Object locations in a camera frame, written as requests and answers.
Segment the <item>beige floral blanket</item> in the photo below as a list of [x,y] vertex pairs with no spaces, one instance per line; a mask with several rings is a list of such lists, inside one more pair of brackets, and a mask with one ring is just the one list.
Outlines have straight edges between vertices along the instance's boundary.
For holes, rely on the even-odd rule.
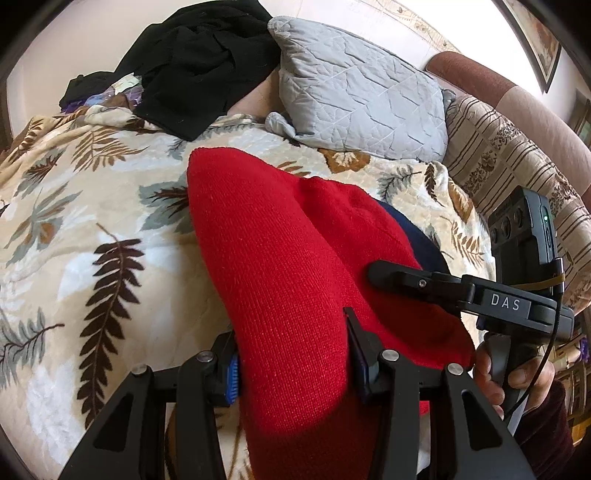
[[[0,424],[39,478],[58,477],[135,364],[180,365],[230,326],[187,208],[196,147],[356,184],[421,228],[453,274],[494,277],[486,228],[440,163],[317,151],[248,115],[187,143],[100,105],[35,117],[19,140],[0,165]],[[228,478],[251,478],[238,408],[217,421]]]

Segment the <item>black clothing pile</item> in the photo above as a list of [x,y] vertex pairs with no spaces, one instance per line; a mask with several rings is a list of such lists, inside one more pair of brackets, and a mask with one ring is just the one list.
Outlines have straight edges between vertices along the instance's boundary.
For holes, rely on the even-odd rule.
[[270,19],[256,0],[182,8],[144,30],[114,78],[141,75],[144,92],[134,114],[195,140],[279,64],[281,50],[267,30]]
[[119,80],[113,72],[94,72],[89,75],[78,75],[70,80],[63,98],[60,100],[60,108],[64,109],[74,102],[81,102],[88,97],[103,93],[113,83]]

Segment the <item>red knit fabric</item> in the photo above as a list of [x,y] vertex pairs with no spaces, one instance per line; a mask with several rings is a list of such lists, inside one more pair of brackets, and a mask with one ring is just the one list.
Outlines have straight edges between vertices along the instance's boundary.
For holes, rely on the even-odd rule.
[[419,266],[396,221],[360,188],[301,179],[232,148],[195,150],[187,179],[202,255],[236,332],[256,479],[365,479],[379,411],[349,382],[343,307],[420,365],[471,364],[470,336],[439,307],[366,281],[377,259]]

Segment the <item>white wall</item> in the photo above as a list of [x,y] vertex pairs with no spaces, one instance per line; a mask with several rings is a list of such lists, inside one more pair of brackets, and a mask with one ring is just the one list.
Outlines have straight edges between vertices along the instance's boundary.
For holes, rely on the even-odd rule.
[[[12,130],[33,115],[55,115],[68,81],[78,74],[113,70],[150,23],[200,0],[74,0],[31,44],[7,81]],[[367,38],[421,68],[437,52],[418,35],[381,12],[389,0],[260,0],[271,15],[316,20]],[[565,121],[575,89],[591,96],[563,52],[547,95],[505,18],[491,0],[397,0],[422,16],[464,55],[540,98]]]
[[560,53],[550,91],[541,96],[542,103],[568,123],[574,109],[576,90],[587,98],[591,98],[591,90],[573,61],[563,50]]
[[[204,0],[75,0],[30,45],[7,81],[14,134],[33,115],[59,113],[68,81],[112,71],[142,30]],[[418,35],[357,0],[259,0],[273,16],[322,21],[365,37],[424,66],[436,52]]]
[[583,77],[563,50],[548,93],[542,93],[519,39],[492,0],[398,0],[447,37],[466,57],[530,92],[565,122],[576,89],[591,98]]

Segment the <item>striped cushion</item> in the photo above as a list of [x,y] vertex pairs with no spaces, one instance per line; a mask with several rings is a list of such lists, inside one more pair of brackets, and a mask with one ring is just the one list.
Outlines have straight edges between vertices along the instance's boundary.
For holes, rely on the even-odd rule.
[[443,164],[485,219],[522,185],[545,195],[558,233],[567,289],[578,313],[591,303],[591,216],[552,161],[511,121],[470,95],[447,110],[449,145]]

